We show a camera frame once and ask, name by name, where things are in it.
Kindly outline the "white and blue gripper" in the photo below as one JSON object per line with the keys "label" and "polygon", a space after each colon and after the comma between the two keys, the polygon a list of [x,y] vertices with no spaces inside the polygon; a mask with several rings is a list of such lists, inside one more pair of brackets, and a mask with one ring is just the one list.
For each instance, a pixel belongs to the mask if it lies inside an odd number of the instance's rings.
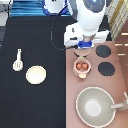
{"label": "white and blue gripper", "polygon": [[108,34],[108,30],[102,30],[92,36],[85,36],[77,26],[68,25],[64,33],[64,45],[66,47],[92,48],[95,44],[104,43]]}

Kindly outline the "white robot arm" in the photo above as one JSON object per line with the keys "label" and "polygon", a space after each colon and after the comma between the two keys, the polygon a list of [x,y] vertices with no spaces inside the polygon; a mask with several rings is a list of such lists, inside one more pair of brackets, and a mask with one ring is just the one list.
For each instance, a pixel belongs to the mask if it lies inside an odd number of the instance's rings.
{"label": "white robot arm", "polygon": [[45,0],[45,8],[51,14],[67,7],[76,23],[68,25],[64,33],[64,45],[86,47],[87,43],[103,43],[108,30],[98,31],[110,0]]}

